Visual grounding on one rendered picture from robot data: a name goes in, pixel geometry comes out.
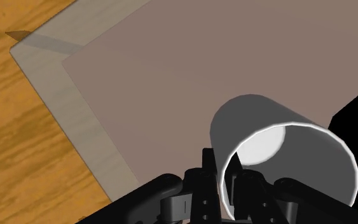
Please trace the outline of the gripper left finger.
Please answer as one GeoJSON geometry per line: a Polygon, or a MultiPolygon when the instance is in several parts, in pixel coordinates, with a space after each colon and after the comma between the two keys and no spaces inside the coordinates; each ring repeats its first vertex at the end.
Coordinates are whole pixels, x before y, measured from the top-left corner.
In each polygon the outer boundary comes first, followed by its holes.
{"type": "Polygon", "coordinates": [[[214,150],[184,178],[162,174],[75,224],[222,224],[214,150]]]}

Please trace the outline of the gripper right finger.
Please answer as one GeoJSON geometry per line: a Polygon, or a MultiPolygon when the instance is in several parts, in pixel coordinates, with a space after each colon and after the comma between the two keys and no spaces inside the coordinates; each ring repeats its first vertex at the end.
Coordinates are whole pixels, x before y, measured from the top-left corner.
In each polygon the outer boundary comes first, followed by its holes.
{"type": "Polygon", "coordinates": [[[295,179],[270,184],[231,157],[231,205],[236,220],[252,224],[358,224],[358,210],[295,179]]]}

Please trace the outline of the white cup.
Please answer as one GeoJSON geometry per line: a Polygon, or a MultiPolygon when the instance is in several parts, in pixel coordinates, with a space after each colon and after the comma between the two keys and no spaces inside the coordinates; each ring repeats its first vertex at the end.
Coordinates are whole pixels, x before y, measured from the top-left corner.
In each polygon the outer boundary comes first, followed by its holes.
{"type": "Polygon", "coordinates": [[[293,178],[348,206],[358,191],[358,167],[343,140],[262,95],[240,95],[223,104],[210,125],[221,201],[230,218],[226,168],[234,154],[240,166],[267,182],[293,178]]]}

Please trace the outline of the pale wooden table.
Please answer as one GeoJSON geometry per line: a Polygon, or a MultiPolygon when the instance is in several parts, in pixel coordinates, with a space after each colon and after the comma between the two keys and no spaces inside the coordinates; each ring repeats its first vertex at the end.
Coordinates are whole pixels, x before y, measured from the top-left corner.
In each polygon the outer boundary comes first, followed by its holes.
{"type": "Polygon", "coordinates": [[[75,0],[10,52],[115,200],[197,166],[235,96],[328,126],[358,95],[358,0],[75,0]]]}

